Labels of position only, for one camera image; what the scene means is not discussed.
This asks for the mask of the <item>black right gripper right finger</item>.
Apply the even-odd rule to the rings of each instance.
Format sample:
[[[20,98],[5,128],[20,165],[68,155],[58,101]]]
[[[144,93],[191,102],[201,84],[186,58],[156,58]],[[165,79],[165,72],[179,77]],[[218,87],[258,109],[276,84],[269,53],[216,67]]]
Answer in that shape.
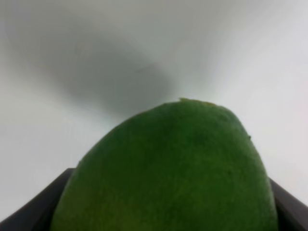
[[[279,231],[308,231],[308,207],[270,179]]]

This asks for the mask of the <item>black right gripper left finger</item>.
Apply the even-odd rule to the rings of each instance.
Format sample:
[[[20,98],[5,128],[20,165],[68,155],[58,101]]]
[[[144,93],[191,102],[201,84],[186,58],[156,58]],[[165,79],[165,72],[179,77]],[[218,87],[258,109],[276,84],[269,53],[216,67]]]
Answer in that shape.
[[[56,205],[74,169],[68,168],[43,191],[0,222],[1,231],[48,231]]]

